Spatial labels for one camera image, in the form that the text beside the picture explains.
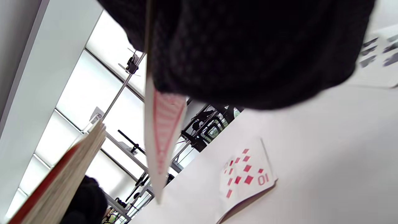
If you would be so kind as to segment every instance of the black knit fabric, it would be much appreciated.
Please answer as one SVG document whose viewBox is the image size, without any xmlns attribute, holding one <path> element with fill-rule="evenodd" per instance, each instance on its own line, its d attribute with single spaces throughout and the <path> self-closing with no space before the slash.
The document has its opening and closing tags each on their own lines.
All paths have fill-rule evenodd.
<svg viewBox="0 0 398 224">
<path fill-rule="evenodd" d="M 99 0 L 144 49 L 145 0 Z M 348 79 L 375 0 L 156 1 L 155 87 L 212 104 L 294 105 Z"/>
</svg>

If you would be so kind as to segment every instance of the ceiling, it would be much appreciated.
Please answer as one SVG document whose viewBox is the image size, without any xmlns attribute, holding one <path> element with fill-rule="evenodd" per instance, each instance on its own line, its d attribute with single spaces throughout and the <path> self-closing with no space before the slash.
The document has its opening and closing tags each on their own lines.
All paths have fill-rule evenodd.
<svg viewBox="0 0 398 224">
<path fill-rule="evenodd" d="M 0 0 L 0 117 L 41 0 Z"/>
</svg>

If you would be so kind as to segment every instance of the white table surface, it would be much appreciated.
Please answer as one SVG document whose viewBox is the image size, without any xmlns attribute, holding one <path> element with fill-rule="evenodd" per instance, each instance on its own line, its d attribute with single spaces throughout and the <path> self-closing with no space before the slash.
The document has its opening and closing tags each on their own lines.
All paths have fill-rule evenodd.
<svg viewBox="0 0 398 224">
<path fill-rule="evenodd" d="M 355 86 L 285 110 L 245 110 L 131 223 L 215 223 L 220 170 L 253 136 L 279 180 L 225 223 L 398 223 L 398 91 Z"/>
</svg>

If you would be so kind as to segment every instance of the window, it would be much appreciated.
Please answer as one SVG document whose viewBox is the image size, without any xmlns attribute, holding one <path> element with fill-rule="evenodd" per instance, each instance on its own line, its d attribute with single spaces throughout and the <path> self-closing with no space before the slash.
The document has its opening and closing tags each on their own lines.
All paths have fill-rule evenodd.
<svg viewBox="0 0 398 224">
<path fill-rule="evenodd" d="M 108 153 L 114 160 L 122 165 L 128 172 L 134 177 L 140 178 L 144 172 L 135 162 L 133 162 L 124 152 L 122 152 L 113 142 L 106 139 L 101 147 L 106 153 Z"/>
<path fill-rule="evenodd" d="M 14 198 L 12 199 L 11 205 L 8 208 L 5 222 L 7 222 L 10 218 L 14 216 L 14 214 L 18 211 L 18 209 L 22 206 L 26 199 L 27 195 L 18 188 L 17 192 L 15 192 Z"/>
<path fill-rule="evenodd" d="M 133 142 L 144 148 L 144 103 L 125 88 L 104 119 L 106 131 L 117 141 L 133 145 L 119 132 L 121 130 Z"/>
<path fill-rule="evenodd" d="M 112 73 L 83 51 L 57 109 L 82 130 L 95 108 L 98 106 L 105 112 L 121 87 L 122 83 Z"/>
<path fill-rule="evenodd" d="M 123 28 L 106 11 L 99 18 L 86 47 L 119 77 L 126 80 L 129 74 L 120 65 L 126 67 L 135 50 Z M 136 54 L 141 57 L 142 52 L 137 51 Z M 145 60 L 146 58 L 129 81 L 129 84 L 142 95 L 145 89 Z"/>
<path fill-rule="evenodd" d="M 27 195 L 31 195 L 33 191 L 39 186 L 42 180 L 49 173 L 49 168 L 46 167 L 36 156 L 32 156 L 29 165 L 22 177 L 20 189 Z"/>
<path fill-rule="evenodd" d="M 185 168 L 198 154 L 199 152 L 189 144 L 178 157 L 177 163 Z"/>
<path fill-rule="evenodd" d="M 78 136 L 80 132 L 54 111 L 35 153 L 47 165 L 54 166 Z"/>
<path fill-rule="evenodd" d="M 124 200 L 135 186 L 135 181 L 101 151 L 91 162 L 86 175 L 95 178 L 112 198 Z"/>
</svg>

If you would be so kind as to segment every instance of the playing card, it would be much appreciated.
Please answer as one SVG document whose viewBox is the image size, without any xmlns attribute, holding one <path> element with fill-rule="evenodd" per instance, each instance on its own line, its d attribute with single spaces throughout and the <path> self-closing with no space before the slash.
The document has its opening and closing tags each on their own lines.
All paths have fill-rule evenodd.
<svg viewBox="0 0 398 224">
<path fill-rule="evenodd" d="M 398 25 L 368 34 L 349 84 L 392 88 L 398 84 Z"/>
<path fill-rule="evenodd" d="M 260 138 L 239 149 L 221 172 L 217 223 L 241 202 L 271 188 L 276 179 Z"/>
<path fill-rule="evenodd" d="M 153 84 L 152 77 L 146 78 L 145 89 L 145 150 L 150 181 L 158 203 L 167 180 L 167 170 L 175 143 L 181 133 L 186 112 L 184 96 L 162 94 Z"/>
<path fill-rule="evenodd" d="M 90 123 L 94 124 L 99 119 L 101 119 L 104 114 L 105 113 L 99 107 L 96 107 L 93 114 L 91 114 L 91 116 L 90 116 Z"/>
</svg>

